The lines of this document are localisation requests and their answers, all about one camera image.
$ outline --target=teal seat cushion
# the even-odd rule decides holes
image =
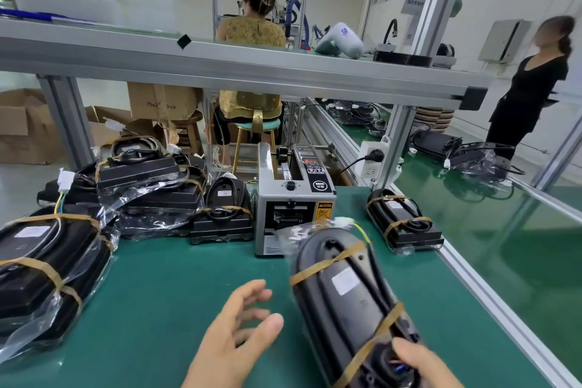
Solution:
[[[235,123],[237,127],[244,129],[245,131],[250,131],[253,127],[252,123]],[[263,121],[263,132],[274,131],[276,128],[281,126],[280,119],[274,119],[273,121]]]

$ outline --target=green work surface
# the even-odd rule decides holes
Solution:
[[[357,144],[374,139],[363,127],[343,129]],[[396,185],[582,380],[582,226],[518,187],[512,196],[485,198],[490,188],[443,174],[441,163],[419,153],[406,156]],[[549,193],[573,207],[582,203],[580,188]]]
[[[389,252],[368,221],[368,190],[338,188],[336,216],[371,236],[382,272],[422,336],[467,388],[549,384],[436,252]],[[252,243],[192,246],[185,239],[123,242],[106,281],[60,348],[8,362],[0,387],[179,387],[208,325],[239,285],[265,278],[285,318],[247,387],[325,386],[304,335],[284,259],[257,259]]]

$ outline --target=left hand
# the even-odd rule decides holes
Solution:
[[[273,292],[264,280],[244,284],[230,295],[210,326],[190,364],[182,388],[241,388],[254,364],[283,328],[283,317],[249,306],[268,301]],[[256,328],[243,322],[262,321]]]

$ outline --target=white extension socket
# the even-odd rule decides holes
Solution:
[[[358,152],[358,158],[365,157],[369,155],[375,149],[380,149],[384,156],[388,152],[388,143],[383,143],[382,141],[363,141],[360,146],[360,152]],[[362,161],[356,163],[354,166],[354,172],[361,179],[377,179],[380,173],[380,167],[382,163],[374,161]]]

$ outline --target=woman in black dress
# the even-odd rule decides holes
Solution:
[[[574,18],[568,15],[552,17],[541,24],[534,36],[540,52],[519,64],[511,87],[491,115],[487,141],[517,146],[534,130],[557,80],[566,79],[567,60],[572,52],[569,36],[574,25]],[[515,149],[498,149],[496,153],[510,160]]]

